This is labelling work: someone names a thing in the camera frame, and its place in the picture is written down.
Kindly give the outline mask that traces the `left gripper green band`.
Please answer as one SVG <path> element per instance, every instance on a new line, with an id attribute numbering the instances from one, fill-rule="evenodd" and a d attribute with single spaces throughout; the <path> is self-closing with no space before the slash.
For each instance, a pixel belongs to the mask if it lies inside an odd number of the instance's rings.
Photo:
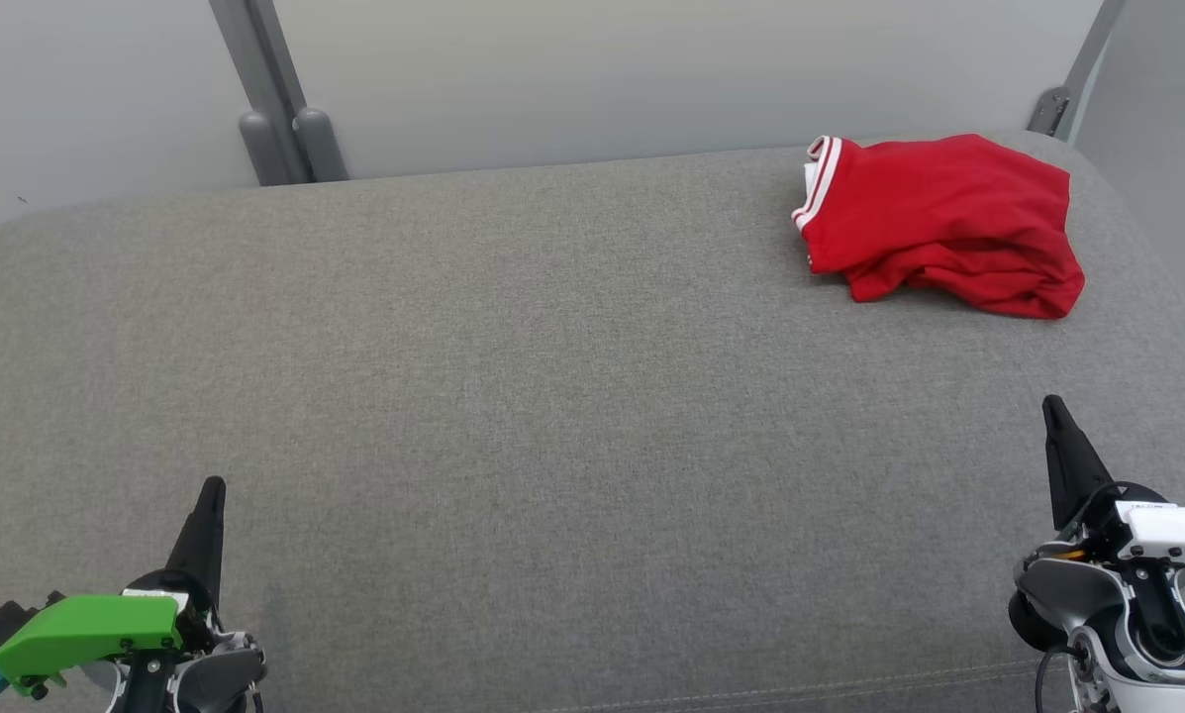
<path id="1" fill-rule="evenodd" d="M 228 486 L 211 475 L 166 563 L 117 595 L 58 596 L 30 612 L 4 615 L 0 675 L 27 695 L 63 672 L 136 653 L 212 649 L 224 563 Z"/>

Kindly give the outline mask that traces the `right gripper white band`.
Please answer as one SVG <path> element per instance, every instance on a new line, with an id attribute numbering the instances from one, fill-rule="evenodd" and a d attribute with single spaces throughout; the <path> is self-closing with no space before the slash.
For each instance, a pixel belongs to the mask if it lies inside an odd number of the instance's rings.
<path id="1" fill-rule="evenodd" d="M 1059 396 L 1040 400 L 1050 514 L 1061 558 L 1117 571 L 1148 563 L 1185 579 L 1185 506 L 1112 474 Z"/>

